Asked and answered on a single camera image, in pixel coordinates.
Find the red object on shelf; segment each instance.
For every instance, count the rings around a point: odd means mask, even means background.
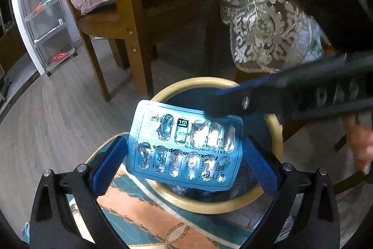
[[[66,54],[67,54],[66,52],[61,52],[61,53],[59,53],[59,54],[56,54],[55,56],[53,56],[53,57],[51,58],[51,61],[57,61],[57,60],[59,60],[59,59],[65,57]]]

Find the white wall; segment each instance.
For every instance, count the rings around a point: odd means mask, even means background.
[[[62,9],[62,15],[65,19],[65,23],[67,25],[67,29],[69,31],[71,40],[73,42],[78,41],[80,39],[80,34],[79,34],[79,31],[78,31],[78,28],[76,27],[74,18],[72,16],[71,12],[70,12],[70,9],[68,7],[68,4],[67,4],[66,0],[62,0],[62,2],[60,2],[60,4],[61,4],[61,9]],[[21,9],[19,0],[12,0],[12,6],[13,6],[13,11],[14,11],[14,17],[16,19],[16,23],[17,23],[19,32],[21,34],[21,37],[23,39],[23,42],[25,44],[25,47],[27,49],[27,52],[29,53],[29,55],[32,59],[32,62],[35,64],[36,68],[38,69],[38,72],[40,74],[43,74],[45,71],[44,71],[42,65],[40,64],[39,58],[36,55],[36,53],[35,53],[35,51],[32,47],[30,39],[27,35],[27,29],[26,29],[26,27],[23,23],[22,9]]]

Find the empty pill blister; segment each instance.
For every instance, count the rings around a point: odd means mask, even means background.
[[[142,100],[128,141],[129,173],[181,187],[232,187],[242,159],[242,119]]]

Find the wooden floor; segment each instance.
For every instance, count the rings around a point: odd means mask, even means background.
[[[228,27],[220,26],[212,70],[204,65],[204,22],[181,29],[158,45],[152,62],[155,92],[195,76],[233,79]],[[94,41],[109,91],[106,103],[84,48],[51,77],[37,79],[0,124],[0,209],[18,235],[29,221],[43,171],[70,171],[113,134],[130,129],[139,99],[130,70],[115,65],[107,40]]]

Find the blue gripper pad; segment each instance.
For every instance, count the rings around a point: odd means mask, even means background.
[[[110,186],[115,173],[128,153],[127,141],[124,137],[118,136],[110,145],[102,160],[92,176],[91,189],[94,196],[104,195]]]
[[[268,161],[266,161],[263,155],[257,150],[255,144],[249,137],[245,137],[242,142],[242,154],[264,193],[275,199],[278,192],[277,174],[273,171]]]

